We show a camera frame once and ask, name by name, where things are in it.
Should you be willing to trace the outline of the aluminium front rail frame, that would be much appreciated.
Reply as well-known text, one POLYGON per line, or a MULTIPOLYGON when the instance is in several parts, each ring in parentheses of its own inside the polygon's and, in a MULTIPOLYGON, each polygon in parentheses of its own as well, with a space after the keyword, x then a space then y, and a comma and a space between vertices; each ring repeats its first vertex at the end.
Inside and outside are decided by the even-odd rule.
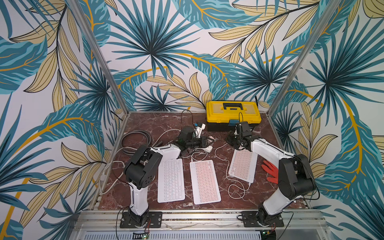
POLYGON ((71 240, 331 240, 329 225, 319 210, 290 209, 283 227, 245 227, 241 210, 160 210, 146 228, 126 228, 118 211, 85 211, 71 240))

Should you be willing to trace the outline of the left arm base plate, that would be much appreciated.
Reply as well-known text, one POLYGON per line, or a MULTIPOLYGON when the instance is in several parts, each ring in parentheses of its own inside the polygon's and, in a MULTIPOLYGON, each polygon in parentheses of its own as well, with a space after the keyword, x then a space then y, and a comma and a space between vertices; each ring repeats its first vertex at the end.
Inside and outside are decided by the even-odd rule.
POLYGON ((149 226, 150 229, 159 229, 162 225, 162 212, 145 212, 138 216, 132 211, 122 213, 120 221, 121 229, 144 228, 149 226))

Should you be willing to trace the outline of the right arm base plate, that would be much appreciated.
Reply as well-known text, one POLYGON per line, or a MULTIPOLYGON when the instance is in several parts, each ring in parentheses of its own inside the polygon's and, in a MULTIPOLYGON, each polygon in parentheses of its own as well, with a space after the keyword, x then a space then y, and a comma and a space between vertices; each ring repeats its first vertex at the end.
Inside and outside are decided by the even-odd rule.
POLYGON ((241 220, 245 228, 285 226, 281 214, 270 216, 263 211, 243 211, 241 212, 241 220))

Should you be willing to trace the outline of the white power strip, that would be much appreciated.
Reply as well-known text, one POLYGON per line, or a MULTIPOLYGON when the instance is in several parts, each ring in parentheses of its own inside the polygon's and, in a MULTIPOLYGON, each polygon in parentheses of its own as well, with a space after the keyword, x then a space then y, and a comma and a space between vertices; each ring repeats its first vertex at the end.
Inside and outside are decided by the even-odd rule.
POLYGON ((212 146, 208 146, 206 148, 198 148, 198 150, 203 150, 207 153, 210 153, 212 150, 213 150, 213 147, 212 146))

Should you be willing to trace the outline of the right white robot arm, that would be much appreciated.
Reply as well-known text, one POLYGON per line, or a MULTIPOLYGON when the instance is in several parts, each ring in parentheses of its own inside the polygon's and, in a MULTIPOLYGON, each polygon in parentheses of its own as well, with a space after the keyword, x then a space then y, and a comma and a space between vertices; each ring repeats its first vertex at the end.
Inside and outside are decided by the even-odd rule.
POLYGON ((276 217, 294 200, 317 189, 315 178, 305 155, 288 153, 267 140, 256 136, 247 122, 236 123, 227 142, 236 150, 248 150, 256 153, 277 168, 278 188, 273 195, 259 207, 258 216, 276 217))

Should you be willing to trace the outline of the pink keyboard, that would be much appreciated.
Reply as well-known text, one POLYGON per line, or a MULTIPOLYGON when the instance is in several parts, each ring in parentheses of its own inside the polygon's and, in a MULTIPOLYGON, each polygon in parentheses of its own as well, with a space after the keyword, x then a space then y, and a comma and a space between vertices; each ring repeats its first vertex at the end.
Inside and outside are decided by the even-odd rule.
POLYGON ((258 154, 248 150, 235 150, 229 168, 229 175, 252 184, 254 182, 258 156, 258 154))
POLYGON ((218 203, 222 200, 212 160, 190 162, 195 205, 218 203))

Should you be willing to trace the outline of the white wireless keyboard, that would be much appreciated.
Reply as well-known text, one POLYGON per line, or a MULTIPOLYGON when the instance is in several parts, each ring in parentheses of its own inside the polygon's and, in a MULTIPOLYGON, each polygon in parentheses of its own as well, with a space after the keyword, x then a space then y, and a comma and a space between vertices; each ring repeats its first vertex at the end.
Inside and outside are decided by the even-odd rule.
POLYGON ((183 160, 162 160, 158 168, 158 203, 177 202, 184 199, 183 160))

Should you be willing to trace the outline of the yellow black toolbox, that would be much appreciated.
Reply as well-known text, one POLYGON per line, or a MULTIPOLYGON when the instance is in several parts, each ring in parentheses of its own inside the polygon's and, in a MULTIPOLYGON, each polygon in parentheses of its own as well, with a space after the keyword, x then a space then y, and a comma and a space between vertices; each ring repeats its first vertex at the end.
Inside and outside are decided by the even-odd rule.
POLYGON ((206 113, 209 132, 233 131, 240 122, 247 122, 253 128, 262 121, 255 102, 210 101, 206 113))

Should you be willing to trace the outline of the red work glove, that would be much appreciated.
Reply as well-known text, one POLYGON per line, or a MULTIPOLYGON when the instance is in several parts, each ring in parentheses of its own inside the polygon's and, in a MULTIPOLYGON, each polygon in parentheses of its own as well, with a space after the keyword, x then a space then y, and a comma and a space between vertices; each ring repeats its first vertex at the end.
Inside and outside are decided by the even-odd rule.
POLYGON ((269 161, 263 160, 261 165, 262 169, 268 174, 267 181, 270 183, 278 184, 279 170, 269 161))

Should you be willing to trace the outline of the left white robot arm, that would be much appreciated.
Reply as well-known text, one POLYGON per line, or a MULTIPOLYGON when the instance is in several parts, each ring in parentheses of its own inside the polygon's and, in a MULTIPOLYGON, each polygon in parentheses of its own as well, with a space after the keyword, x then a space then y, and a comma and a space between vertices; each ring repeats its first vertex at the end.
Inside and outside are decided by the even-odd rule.
POLYGON ((165 146, 143 144, 137 148, 123 171, 131 188, 130 212, 133 216, 148 215, 148 186, 155 179, 161 162, 177 160, 187 149, 207 148, 212 144, 212 140, 201 136, 205 128, 205 124, 196 123, 183 127, 178 137, 165 146))

